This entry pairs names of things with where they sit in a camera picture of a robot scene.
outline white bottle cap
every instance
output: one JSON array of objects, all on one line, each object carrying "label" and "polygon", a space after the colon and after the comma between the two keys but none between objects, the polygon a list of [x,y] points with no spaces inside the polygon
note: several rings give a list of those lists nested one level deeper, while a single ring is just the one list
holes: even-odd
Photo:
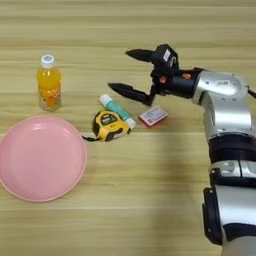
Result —
[{"label": "white bottle cap", "polygon": [[43,68],[52,68],[54,66],[54,57],[48,54],[42,56],[41,65]]}]

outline wooden table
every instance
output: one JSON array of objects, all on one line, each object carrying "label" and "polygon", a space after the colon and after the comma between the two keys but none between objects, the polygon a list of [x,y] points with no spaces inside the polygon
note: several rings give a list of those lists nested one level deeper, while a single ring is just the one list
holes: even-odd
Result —
[{"label": "wooden table", "polygon": [[[136,119],[147,109],[107,87],[124,82],[149,91],[152,66],[126,56],[129,49],[168,43],[181,67],[235,72],[254,86],[254,0],[0,0],[0,13],[2,136],[46,114],[35,80],[44,53],[63,74],[63,107],[53,115],[89,135],[102,93]],[[174,96],[158,96],[154,105],[169,113],[158,127],[139,123],[130,136],[87,143],[85,175],[63,198],[31,204],[0,187],[0,254],[219,255],[202,225],[209,166],[203,109]]]}]

